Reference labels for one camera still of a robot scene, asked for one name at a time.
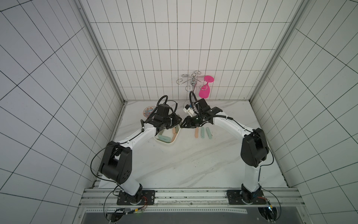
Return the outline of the peach folding fruit knife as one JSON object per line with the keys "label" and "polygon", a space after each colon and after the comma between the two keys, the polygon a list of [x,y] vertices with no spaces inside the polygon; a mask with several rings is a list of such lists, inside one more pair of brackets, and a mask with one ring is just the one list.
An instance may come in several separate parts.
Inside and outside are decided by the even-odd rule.
{"label": "peach folding fruit knife", "polygon": [[198,127],[195,129],[194,136],[195,136],[196,139],[199,137],[199,128]]}

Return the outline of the mint folding fruit knife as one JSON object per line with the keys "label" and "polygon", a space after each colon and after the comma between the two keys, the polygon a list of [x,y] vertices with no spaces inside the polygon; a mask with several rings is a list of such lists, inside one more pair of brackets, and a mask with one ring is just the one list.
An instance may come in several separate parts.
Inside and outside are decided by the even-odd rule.
{"label": "mint folding fruit knife", "polygon": [[205,138],[205,128],[204,127],[200,128],[200,136],[201,136],[202,139]]}
{"label": "mint folding fruit knife", "polygon": [[207,135],[208,135],[209,139],[212,139],[213,136],[212,136],[210,128],[207,127],[206,132],[207,132]]}

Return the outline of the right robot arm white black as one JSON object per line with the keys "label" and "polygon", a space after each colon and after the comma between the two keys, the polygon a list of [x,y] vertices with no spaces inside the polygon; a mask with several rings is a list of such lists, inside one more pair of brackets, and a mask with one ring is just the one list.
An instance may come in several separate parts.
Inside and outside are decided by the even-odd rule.
{"label": "right robot arm white black", "polygon": [[193,91],[189,92],[190,105],[185,107],[188,116],[184,119],[181,128],[197,128],[207,123],[219,126],[232,136],[242,139],[241,159],[245,162],[245,179],[241,185],[241,199],[245,204],[262,193],[259,183],[261,163],[267,159],[269,147],[262,129],[249,128],[234,118],[227,116],[218,107],[211,108],[205,99],[198,100]]}

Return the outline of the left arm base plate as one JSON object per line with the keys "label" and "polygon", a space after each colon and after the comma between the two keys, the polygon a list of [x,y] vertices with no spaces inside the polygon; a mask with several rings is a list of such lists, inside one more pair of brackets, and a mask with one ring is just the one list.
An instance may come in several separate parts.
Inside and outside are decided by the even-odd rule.
{"label": "left arm base plate", "polygon": [[140,190],[135,196],[131,196],[124,191],[117,194],[117,205],[154,205],[155,200],[154,190]]}

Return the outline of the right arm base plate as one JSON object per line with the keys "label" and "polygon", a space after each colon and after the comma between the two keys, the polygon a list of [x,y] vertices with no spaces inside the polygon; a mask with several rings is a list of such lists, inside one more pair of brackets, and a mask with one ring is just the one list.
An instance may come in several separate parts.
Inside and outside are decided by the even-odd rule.
{"label": "right arm base plate", "polygon": [[265,205],[267,204],[261,190],[251,193],[242,190],[227,190],[228,203],[230,205]]}

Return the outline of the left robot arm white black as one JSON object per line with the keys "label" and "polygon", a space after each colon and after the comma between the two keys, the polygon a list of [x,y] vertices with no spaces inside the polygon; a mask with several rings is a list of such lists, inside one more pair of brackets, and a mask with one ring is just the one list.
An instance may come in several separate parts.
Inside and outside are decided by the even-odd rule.
{"label": "left robot arm white black", "polygon": [[141,120],[141,128],[138,131],[119,142],[111,141],[102,149],[104,154],[99,165],[99,173],[106,177],[106,181],[116,183],[124,193],[136,201],[140,200],[143,187],[131,177],[133,150],[161,131],[171,129],[182,121],[176,114],[177,105],[172,108],[167,102],[168,96],[162,96],[149,117],[145,121]]}

